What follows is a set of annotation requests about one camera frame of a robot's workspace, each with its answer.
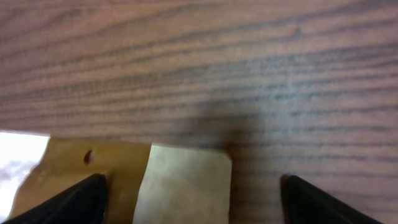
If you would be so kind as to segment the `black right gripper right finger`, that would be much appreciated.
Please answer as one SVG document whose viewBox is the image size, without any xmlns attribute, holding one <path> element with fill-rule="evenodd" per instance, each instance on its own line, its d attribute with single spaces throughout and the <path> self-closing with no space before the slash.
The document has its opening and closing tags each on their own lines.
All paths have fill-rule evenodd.
<svg viewBox="0 0 398 224">
<path fill-rule="evenodd" d="M 286 224 L 381 224 L 296 175 L 280 178 Z"/>
</svg>

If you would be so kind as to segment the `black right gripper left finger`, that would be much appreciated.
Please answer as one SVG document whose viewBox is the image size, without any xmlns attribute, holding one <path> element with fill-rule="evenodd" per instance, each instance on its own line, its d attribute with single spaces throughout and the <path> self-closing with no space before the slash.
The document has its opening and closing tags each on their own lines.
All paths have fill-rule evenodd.
<svg viewBox="0 0 398 224">
<path fill-rule="evenodd" d="M 93 174 L 4 224 L 101 224 L 107 202 L 106 176 Z"/>
</svg>

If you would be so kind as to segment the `brown snack pouch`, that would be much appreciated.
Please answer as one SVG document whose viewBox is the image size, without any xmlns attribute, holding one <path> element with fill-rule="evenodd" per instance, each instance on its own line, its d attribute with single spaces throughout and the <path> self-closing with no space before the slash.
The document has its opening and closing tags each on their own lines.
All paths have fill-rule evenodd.
<svg viewBox="0 0 398 224">
<path fill-rule="evenodd" d="M 220 151 L 2 132 L 1 222 L 103 174 L 102 223 L 228 223 L 231 170 Z"/>
</svg>

